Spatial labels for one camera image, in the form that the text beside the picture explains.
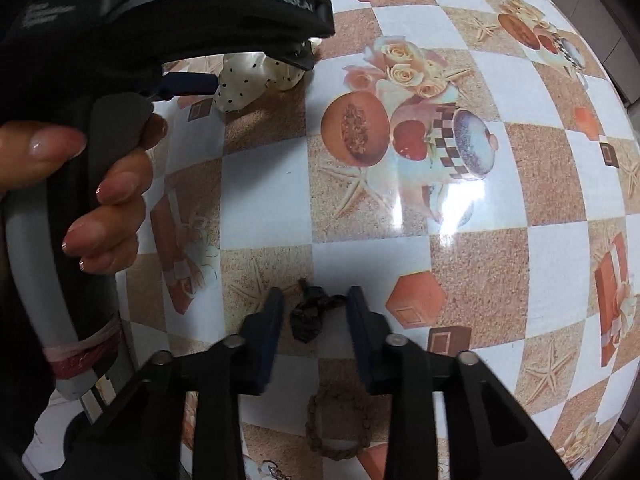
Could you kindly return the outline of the left hand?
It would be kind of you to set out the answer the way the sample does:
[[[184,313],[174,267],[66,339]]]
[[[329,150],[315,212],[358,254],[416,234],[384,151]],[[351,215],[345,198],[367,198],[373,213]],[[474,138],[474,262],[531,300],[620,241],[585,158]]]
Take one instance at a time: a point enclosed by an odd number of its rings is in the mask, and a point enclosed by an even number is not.
[[[78,257],[91,274],[114,274],[132,266],[138,254],[138,229],[145,219],[143,194],[153,181],[148,151],[166,136],[166,120],[151,115],[140,144],[107,171],[96,188],[99,206],[67,230],[63,252]],[[1,126],[1,192],[6,194],[47,179],[86,148],[79,130],[41,122]]]

